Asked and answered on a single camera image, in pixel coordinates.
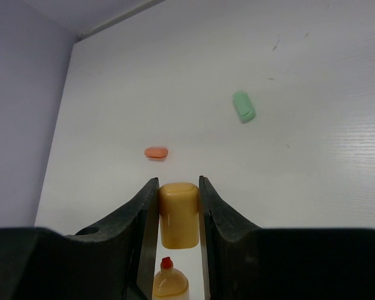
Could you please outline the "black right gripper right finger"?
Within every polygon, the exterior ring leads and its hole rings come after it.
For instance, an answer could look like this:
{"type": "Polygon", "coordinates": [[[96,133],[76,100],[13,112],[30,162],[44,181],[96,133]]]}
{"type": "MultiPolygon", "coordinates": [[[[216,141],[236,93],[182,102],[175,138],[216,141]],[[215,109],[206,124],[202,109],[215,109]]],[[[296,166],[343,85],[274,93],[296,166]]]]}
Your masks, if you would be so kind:
{"type": "Polygon", "coordinates": [[[206,299],[375,299],[375,229],[261,228],[199,178],[206,299]]]}

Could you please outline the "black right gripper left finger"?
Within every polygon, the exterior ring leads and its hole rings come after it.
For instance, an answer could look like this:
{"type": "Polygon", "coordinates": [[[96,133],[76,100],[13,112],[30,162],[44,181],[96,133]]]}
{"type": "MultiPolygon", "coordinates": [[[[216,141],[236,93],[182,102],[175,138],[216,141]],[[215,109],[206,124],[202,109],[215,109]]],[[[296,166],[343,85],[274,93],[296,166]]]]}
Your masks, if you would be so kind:
{"type": "Polygon", "coordinates": [[[159,181],[74,235],[0,228],[0,299],[150,299],[159,181]]]}

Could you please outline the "pink orange pencil-shaped case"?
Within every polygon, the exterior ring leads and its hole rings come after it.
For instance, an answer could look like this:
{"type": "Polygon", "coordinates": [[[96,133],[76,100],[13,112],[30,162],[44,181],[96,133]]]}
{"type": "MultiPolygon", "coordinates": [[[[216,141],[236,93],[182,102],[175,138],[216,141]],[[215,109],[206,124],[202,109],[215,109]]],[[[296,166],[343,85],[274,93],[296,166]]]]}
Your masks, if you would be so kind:
{"type": "Polygon", "coordinates": [[[152,299],[155,300],[189,300],[189,281],[174,267],[170,257],[164,257],[160,271],[154,276],[152,299]]]}

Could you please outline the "yellow orange eraser cap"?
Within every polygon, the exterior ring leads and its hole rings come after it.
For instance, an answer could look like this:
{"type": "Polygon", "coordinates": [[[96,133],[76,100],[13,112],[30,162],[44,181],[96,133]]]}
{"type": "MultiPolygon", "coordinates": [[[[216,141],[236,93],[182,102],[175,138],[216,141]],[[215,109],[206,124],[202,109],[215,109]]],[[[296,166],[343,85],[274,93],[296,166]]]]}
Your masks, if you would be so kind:
{"type": "Polygon", "coordinates": [[[199,189],[189,182],[159,190],[161,243],[166,249],[191,249],[199,243],[199,189]]]}

